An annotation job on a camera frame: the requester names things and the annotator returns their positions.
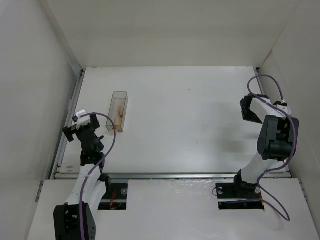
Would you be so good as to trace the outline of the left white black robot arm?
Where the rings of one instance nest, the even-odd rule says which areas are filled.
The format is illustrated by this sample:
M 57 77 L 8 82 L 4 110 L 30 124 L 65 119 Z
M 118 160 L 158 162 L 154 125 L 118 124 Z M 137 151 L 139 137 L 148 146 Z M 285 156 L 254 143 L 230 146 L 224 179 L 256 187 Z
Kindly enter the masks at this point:
M 102 137 L 96 135 L 100 127 L 97 115 L 81 110 L 72 118 L 74 125 L 63 128 L 69 142 L 75 137 L 81 143 L 80 172 L 71 194 L 53 211 L 54 231 L 57 240 L 94 240 L 95 215 L 107 192 L 102 180 L 106 155 Z

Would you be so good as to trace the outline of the wooden block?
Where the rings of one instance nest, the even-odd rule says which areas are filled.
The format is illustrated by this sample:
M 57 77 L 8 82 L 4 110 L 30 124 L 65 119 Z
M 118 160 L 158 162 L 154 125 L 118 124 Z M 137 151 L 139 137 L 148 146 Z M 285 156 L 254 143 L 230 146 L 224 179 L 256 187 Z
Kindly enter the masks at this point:
M 118 113 L 119 113 L 119 116 L 122 118 L 123 115 L 124 115 L 124 109 L 123 109 L 122 106 L 119 106 L 119 108 L 118 108 Z
M 116 126 L 121 126 L 122 125 L 122 118 L 120 116 L 117 116 L 114 120 L 114 124 Z

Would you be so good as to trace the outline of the clear plastic box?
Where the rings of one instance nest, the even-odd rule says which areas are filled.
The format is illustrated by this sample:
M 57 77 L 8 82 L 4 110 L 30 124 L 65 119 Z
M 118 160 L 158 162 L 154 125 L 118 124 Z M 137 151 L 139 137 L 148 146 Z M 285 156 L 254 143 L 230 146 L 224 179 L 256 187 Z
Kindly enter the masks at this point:
M 115 125 L 115 118 L 120 117 L 119 106 L 123 107 L 123 117 L 121 126 L 115 125 L 116 132 L 122 133 L 124 131 L 126 112 L 128 107 L 129 97 L 126 91 L 114 91 L 111 98 L 110 108 L 108 112 L 108 117 L 112 120 Z

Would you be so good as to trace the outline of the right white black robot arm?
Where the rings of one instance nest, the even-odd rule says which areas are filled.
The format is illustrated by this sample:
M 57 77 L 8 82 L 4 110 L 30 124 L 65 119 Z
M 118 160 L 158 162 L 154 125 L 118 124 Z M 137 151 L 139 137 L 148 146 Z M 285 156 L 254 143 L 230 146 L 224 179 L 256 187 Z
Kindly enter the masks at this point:
M 242 118 L 262 124 L 257 141 L 257 153 L 247 166 L 234 177 L 233 191 L 239 199 L 251 199 L 258 187 L 258 178 L 276 161 L 287 160 L 297 141 L 299 120 L 291 118 L 291 109 L 286 103 L 272 104 L 266 95 L 248 94 L 240 101 Z

